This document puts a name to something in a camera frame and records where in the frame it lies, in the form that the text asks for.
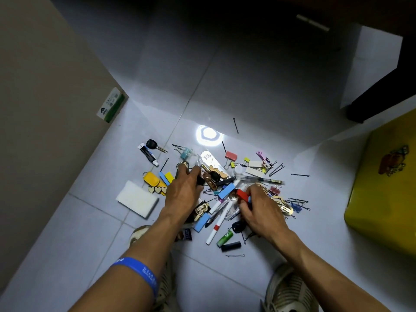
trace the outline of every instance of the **white sponge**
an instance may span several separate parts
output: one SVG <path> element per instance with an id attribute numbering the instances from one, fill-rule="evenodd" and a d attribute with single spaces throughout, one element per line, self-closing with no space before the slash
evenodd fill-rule
<path id="1" fill-rule="evenodd" d="M 159 197 L 150 194 L 128 180 L 116 200 L 143 218 L 147 218 L 159 201 Z"/>

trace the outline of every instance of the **shoe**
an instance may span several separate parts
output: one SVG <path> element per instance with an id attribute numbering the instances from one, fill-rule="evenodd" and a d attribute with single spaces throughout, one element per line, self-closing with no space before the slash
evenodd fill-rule
<path id="1" fill-rule="evenodd" d="M 289 264 L 278 267 L 270 279 L 265 301 L 266 312 L 318 312 L 315 296 Z"/>
<path id="2" fill-rule="evenodd" d="M 144 225 L 133 231 L 130 236 L 130 246 L 145 234 L 150 225 Z M 159 291 L 152 308 L 152 312 L 180 312 L 176 300 L 175 274 L 173 271 L 172 255 L 169 254 L 165 270 L 160 278 Z"/>

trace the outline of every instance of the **yellow bin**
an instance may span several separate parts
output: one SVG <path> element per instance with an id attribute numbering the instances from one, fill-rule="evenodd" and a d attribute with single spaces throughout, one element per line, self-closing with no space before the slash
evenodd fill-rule
<path id="1" fill-rule="evenodd" d="M 344 219 L 364 236 L 416 257 L 416 110 L 371 133 Z"/>

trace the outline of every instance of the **silicone bracelet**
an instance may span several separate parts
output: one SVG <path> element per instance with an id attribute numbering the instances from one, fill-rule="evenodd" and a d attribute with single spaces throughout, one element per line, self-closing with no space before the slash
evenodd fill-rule
<path id="1" fill-rule="evenodd" d="M 148 283 L 150 288 L 152 288 L 154 297 L 157 297 L 159 286 L 157 284 L 156 277 L 146 265 L 131 257 L 120 258 L 112 266 L 115 265 L 127 266 L 128 268 L 138 273 L 144 279 L 144 281 Z"/>

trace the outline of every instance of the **green battery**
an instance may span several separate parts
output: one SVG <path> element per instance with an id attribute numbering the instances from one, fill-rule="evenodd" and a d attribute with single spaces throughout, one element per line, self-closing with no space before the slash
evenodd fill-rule
<path id="1" fill-rule="evenodd" d="M 233 236 L 233 232 L 231 230 L 228 230 L 228 232 L 217 242 L 217 246 L 221 247 L 224 245 L 225 242 L 227 242 L 231 237 Z"/>

